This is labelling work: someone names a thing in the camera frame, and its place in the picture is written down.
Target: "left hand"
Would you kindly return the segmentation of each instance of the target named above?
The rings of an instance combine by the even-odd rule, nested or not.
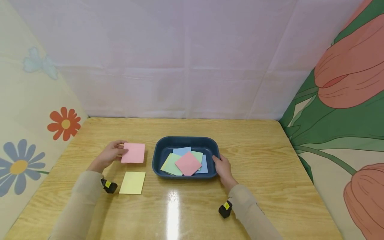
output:
[[[94,171],[102,173],[105,168],[112,164],[114,160],[120,161],[121,156],[128,152],[128,149],[123,149],[124,144],[127,141],[124,140],[116,140],[110,142],[104,150],[93,160],[91,165],[88,167],[88,171]]]

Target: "yellow label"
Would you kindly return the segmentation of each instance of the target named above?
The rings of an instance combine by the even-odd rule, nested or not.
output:
[[[227,210],[229,209],[229,204],[228,204],[228,202],[225,202],[225,203],[224,203],[224,207],[225,207],[225,209],[227,209]]]

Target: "blue paper card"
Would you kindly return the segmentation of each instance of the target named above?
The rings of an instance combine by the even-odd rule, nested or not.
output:
[[[187,152],[192,151],[191,147],[183,147],[183,148],[176,148],[173,149],[173,153],[177,154],[179,156],[184,156]]]
[[[207,157],[205,154],[203,155],[203,160],[201,161],[201,169],[195,172],[195,174],[197,173],[208,173]]]

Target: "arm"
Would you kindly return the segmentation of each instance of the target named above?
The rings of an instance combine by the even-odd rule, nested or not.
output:
[[[96,202],[103,189],[100,181],[103,178],[102,172],[114,160],[121,160],[117,155],[127,152],[120,145],[124,142],[126,141],[117,140],[108,144],[87,171],[80,174],[49,240],[86,239]]]
[[[216,171],[221,183],[229,192],[229,201],[236,218],[243,224],[251,239],[254,240],[280,240],[283,239],[269,219],[257,205],[252,193],[243,185],[238,184],[231,173],[231,164],[228,159],[220,155],[220,159],[213,156]]]

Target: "green paper card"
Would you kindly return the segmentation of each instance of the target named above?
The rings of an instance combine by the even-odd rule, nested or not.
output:
[[[195,158],[199,161],[199,163],[202,162],[202,160],[203,160],[203,153],[202,152],[191,151],[191,153],[193,154],[193,156],[195,156]]]
[[[175,165],[175,162],[179,160],[181,156],[176,155],[174,153],[169,154],[166,161],[164,162],[163,166],[160,168],[160,170],[167,172],[171,175],[176,176],[182,176],[183,173],[180,171],[180,169]]]

